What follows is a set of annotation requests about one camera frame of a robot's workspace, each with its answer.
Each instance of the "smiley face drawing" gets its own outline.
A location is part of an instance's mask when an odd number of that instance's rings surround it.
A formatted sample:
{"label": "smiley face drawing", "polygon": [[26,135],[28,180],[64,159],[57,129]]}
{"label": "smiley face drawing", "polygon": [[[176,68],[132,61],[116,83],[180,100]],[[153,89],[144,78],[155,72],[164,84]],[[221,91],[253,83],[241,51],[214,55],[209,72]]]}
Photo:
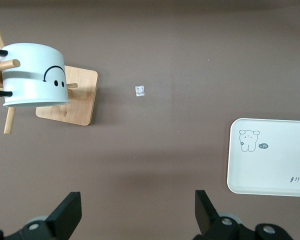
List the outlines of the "smiley face drawing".
{"label": "smiley face drawing", "polygon": [[240,130],[240,144],[243,152],[253,152],[256,150],[256,142],[258,141],[259,131]]}
{"label": "smiley face drawing", "polygon": [[43,82],[64,88],[67,84],[65,71],[60,66],[51,66],[45,71]]}

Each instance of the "cartoon bear drawing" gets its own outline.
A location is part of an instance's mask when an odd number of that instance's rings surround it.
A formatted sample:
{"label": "cartoon bear drawing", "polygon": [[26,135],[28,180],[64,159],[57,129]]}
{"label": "cartoon bear drawing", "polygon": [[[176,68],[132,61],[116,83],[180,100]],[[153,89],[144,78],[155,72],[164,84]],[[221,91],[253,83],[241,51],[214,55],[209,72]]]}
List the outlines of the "cartoon bear drawing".
{"label": "cartoon bear drawing", "polygon": [[258,141],[259,131],[240,130],[240,144],[243,152],[253,152],[256,150],[256,142]]}

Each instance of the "wooden mug stand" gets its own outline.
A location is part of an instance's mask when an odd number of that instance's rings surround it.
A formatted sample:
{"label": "wooden mug stand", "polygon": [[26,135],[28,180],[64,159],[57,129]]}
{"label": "wooden mug stand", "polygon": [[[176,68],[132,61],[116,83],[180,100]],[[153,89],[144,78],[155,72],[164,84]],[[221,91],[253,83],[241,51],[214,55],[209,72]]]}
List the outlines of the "wooden mug stand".
{"label": "wooden mug stand", "polygon": [[[0,33],[0,49],[5,46]],[[0,62],[0,88],[3,88],[1,71],[17,68],[22,64],[17,59]],[[68,88],[69,104],[57,106],[37,107],[35,114],[44,119],[87,126],[91,123],[96,99],[98,78],[96,71],[72,66],[65,66],[65,78]],[[16,109],[8,108],[4,133],[12,132],[13,120]]]}

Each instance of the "white tray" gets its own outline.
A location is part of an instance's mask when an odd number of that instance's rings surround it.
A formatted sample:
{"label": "white tray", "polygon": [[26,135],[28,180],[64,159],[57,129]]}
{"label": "white tray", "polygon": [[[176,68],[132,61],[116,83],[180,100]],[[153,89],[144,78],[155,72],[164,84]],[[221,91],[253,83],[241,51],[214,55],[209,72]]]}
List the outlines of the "white tray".
{"label": "white tray", "polygon": [[233,122],[227,185],[237,194],[300,197],[300,121]]}

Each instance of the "mug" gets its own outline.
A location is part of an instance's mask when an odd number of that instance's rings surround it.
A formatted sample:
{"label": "mug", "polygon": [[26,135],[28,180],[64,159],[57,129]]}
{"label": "mug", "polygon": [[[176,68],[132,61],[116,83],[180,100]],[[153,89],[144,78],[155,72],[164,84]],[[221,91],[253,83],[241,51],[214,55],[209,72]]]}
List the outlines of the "mug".
{"label": "mug", "polygon": [[46,45],[14,43],[0,50],[0,61],[17,59],[20,66],[2,70],[6,107],[46,107],[68,104],[65,62],[62,54]]}

